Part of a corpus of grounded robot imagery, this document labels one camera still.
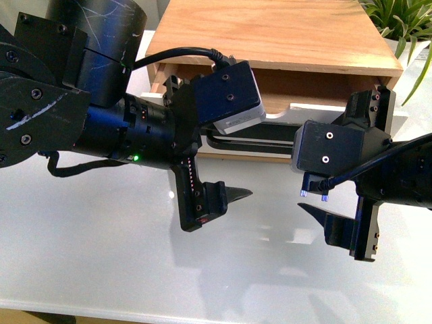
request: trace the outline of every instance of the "white scratch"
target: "white scratch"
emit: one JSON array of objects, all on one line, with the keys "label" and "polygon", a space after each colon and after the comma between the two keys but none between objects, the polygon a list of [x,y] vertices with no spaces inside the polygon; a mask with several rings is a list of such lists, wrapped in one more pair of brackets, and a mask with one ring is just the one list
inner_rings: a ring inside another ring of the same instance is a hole
[{"label": "white scratch", "polygon": [[105,15],[103,15],[103,14],[101,14],[101,13],[99,13],[99,12],[96,12],[96,11],[94,11],[94,10],[91,10],[91,9],[89,9],[89,8],[82,7],[82,9],[85,9],[85,10],[91,12],[92,14],[94,14],[94,16],[87,16],[87,18],[93,18],[93,17],[108,17],[108,16],[114,14],[115,10],[117,10],[118,7],[119,7],[119,6],[115,7],[113,11],[111,11],[111,12],[109,12],[109,13],[106,13]]},{"label": "white scratch", "polygon": [[50,110],[52,107],[54,107],[60,100],[62,100],[62,98],[66,97],[67,95],[68,95],[67,93],[63,93],[57,99],[55,99],[52,103],[47,105],[44,109],[41,109],[40,111],[38,111],[37,113],[35,113],[31,117],[26,116],[22,121],[19,121],[18,123],[15,123],[14,125],[9,126],[8,128],[6,128],[6,130],[14,130],[15,128],[18,128],[18,127],[24,125],[25,123],[28,123],[33,118],[36,118],[36,117],[42,115],[43,113],[46,113],[48,110]]},{"label": "white scratch", "polygon": [[93,70],[97,70],[97,69],[101,69],[101,68],[105,68],[105,67],[107,67],[108,65],[111,65],[112,63],[108,63],[108,64],[104,64],[104,65],[101,65],[101,66],[97,66],[97,67],[92,67],[91,68],[91,71],[93,71]]},{"label": "white scratch", "polygon": [[117,2],[116,0],[111,0],[111,2],[114,2],[120,6],[122,6],[125,9],[129,9],[130,11],[134,11],[131,7],[129,7],[128,5],[124,5],[123,3]]},{"label": "white scratch", "polygon": [[92,25],[91,25],[91,23],[90,23],[90,20],[88,20],[88,17],[87,17],[87,15],[86,15],[86,12],[85,12],[85,10],[84,10],[84,8],[76,1],[76,0],[74,0],[74,2],[78,5],[78,7],[80,7],[80,9],[82,10],[82,13],[84,14],[84,17],[86,18],[86,21],[87,21],[87,24],[88,24],[88,27],[90,27],[90,30],[91,30],[91,32],[92,32],[92,34],[93,34],[93,36],[94,36],[94,39],[96,39],[96,41],[97,41],[97,44],[98,44],[98,46],[99,46],[99,49],[102,49],[102,47],[101,47],[101,44],[100,44],[100,42],[99,42],[99,39],[97,39],[97,36],[96,36],[96,34],[95,34],[95,32],[94,32],[94,30],[93,30],[93,28],[92,28]]}]

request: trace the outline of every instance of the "plywood panel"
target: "plywood panel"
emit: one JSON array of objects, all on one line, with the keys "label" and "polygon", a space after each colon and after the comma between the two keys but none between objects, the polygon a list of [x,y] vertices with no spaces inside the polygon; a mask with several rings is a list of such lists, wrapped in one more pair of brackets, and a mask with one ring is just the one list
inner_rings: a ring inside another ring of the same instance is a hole
[{"label": "plywood panel", "polygon": [[[355,0],[171,0],[147,55],[216,48],[252,67],[398,77],[402,67]],[[204,57],[172,63],[209,65]]]}]

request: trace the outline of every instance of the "bolt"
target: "bolt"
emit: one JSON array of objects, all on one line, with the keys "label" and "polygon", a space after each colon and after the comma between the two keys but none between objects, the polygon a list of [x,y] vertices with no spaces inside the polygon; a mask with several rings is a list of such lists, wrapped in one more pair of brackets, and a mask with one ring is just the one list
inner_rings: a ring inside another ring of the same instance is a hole
[{"label": "bolt", "polygon": [[62,35],[67,35],[69,32],[68,27],[66,27],[65,25],[59,25],[59,28],[57,30]]},{"label": "bolt", "polygon": [[23,24],[28,24],[30,22],[30,18],[24,13],[20,16],[20,20]]},{"label": "bolt", "polygon": [[20,58],[15,51],[9,51],[6,53],[6,60],[10,63],[17,63]]},{"label": "bolt", "polygon": [[40,98],[42,98],[42,90],[41,89],[33,89],[32,90],[32,98],[34,100],[39,100]]},{"label": "bolt", "polygon": [[32,137],[28,134],[21,136],[21,144],[29,145],[32,142]]}]

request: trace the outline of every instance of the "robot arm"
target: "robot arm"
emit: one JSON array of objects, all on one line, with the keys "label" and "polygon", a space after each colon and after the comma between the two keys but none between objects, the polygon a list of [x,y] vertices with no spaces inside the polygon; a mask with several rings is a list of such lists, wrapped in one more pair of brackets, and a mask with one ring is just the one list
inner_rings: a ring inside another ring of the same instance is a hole
[{"label": "robot arm", "polygon": [[[186,48],[135,65],[145,23],[139,6],[129,0],[83,3],[52,0],[49,19],[20,13],[15,36],[0,26],[0,52],[5,53],[0,55],[0,167],[39,153],[50,159],[48,169],[57,177],[125,164],[171,169],[181,226],[188,232],[252,194],[224,182],[202,183],[195,161],[202,127],[235,122],[251,108],[263,111],[248,62],[236,63],[216,50]],[[88,23],[89,13],[101,16],[92,21],[98,23]],[[170,78],[165,105],[126,94],[134,68],[188,53],[208,55],[215,61],[214,73],[191,81]],[[215,95],[209,96],[209,89]],[[58,151],[107,160],[57,168]]]}]

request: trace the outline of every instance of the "white tabletop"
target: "white tabletop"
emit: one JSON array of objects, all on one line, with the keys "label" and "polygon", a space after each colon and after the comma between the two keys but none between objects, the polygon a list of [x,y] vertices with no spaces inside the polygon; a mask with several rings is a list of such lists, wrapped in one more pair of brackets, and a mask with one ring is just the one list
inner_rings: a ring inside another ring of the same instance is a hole
[{"label": "white tabletop", "polygon": [[[414,63],[405,78],[420,72]],[[403,94],[406,87],[400,86]],[[398,134],[432,131],[432,75]],[[89,158],[65,153],[61,166]],[[0,306],[149,323],[431,323],[432,213],[383,205],[374,263],[327,246],[302,201],[354,217],[354,184],[299,197],[288,165],[200,159],[202,181],[254,194],[182,232],[174,176],[137,166],[72,178],[32,157],[0,169]]]}]

